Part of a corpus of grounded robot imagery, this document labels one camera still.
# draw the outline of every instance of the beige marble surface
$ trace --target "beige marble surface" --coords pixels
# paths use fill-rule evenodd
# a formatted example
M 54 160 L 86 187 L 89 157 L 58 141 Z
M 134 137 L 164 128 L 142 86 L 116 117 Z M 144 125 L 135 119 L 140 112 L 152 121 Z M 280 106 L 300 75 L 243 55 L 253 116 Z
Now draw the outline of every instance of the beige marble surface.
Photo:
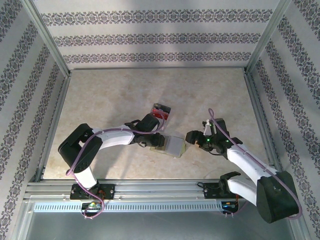
M 202 131 L 209 118 L 223 118 L 232 137 L 267 162 L 258 125 L 240 68 L 161 68 L 75 70 L 44 172 L 44 178 L 66 178 L 68 165 L 58 146 L 81 123 L 112 128 L 142 119 L 153 103 L 172 108 L 165 133 L 185 137 Z M 137 144 L 102 149 L 91 164 L 99 179 L 202 179 L 239 171 L 222 156 L 187 144 L 181 158 Z

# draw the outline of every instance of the perforated metal strip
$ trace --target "perforated metal strip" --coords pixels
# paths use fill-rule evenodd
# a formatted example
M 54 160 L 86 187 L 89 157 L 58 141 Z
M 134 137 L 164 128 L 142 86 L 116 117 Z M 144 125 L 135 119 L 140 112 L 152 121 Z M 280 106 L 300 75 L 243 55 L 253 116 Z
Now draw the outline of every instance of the perforated metal strip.
M 40 202 L 34 205 L 34 212 L 79 212 L 81 202 Z M 108 202 L 104 212 L 207 212 L 222 211 L 220 201 L 195 202 Z

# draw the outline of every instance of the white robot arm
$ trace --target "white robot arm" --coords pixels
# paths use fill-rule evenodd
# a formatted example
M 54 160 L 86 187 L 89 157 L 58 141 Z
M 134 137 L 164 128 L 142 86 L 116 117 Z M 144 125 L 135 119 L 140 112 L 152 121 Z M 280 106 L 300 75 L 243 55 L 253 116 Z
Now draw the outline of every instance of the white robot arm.
M 135 143 L 143 144 L 143 147 L 162 147 L 165 144 L 165 137 L 159 133 L 150 134 L 155 132 L 154 129 L 157 129 L 159 125 L 159 119 L 151 113 L 147 114 L 141 121 L 135 120 L 106 131 L 91 128 L 83 123 L 63 141 L 58 148 L 58 152 L 69 165 L 70 170 L 68 172 L 71 171 L 84 188 L 90 191 L 94 189 L 99 191 L 99 183 L 90 168 L 90 164 L 98 151 L 116 145 Z M 81 147 L 80 142 L 87 142 L 86 146 Z
M 209 153 L 216 150 L 250 178 L 246 179 L 238 172 L 224 174 L 220 177 L 216 193 L 220 196 L 237 194 L 248 200 L 257 207 L 267 223 L 298 213 L 301 215 L 301 205 L 291 175 L 287 171 L 278 172 L 249 152 L 238 138 L 230 138 L 222 118 L 214 121 L 202 122 L 204 132 L 190 131 L 185 140 Z

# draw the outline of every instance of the white wall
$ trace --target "white wall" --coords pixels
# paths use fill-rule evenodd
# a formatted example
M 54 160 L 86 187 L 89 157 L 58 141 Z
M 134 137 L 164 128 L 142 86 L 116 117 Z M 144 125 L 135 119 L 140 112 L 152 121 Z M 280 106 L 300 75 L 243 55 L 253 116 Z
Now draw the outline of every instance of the white wall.
M 320 7 L 289 5 L 251 73 L 282 168 L 295 180 L 312 239 L 320 239 Z
M 0 239 L 11 239 L 65 77 L 22 4 L 0 8 Z
M 35 0 L 70 69 L 245 67 L 279 0 Z

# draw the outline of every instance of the wallpaper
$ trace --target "wallpaper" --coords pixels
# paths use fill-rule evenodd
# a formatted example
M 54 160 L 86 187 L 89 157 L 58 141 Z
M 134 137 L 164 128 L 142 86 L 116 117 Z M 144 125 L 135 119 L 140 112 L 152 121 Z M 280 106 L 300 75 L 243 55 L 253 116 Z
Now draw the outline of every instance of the wallpaper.
M 245 67 L 279 0 L 34 0 L 70 69 Z
M 311 239 L 320 239 L 319 4 L 294 0 L 251 76 L 276 155 L 295 180 Z
M 0 1 L 0 239 L 11 239 L 65 76 L 18 0 Z

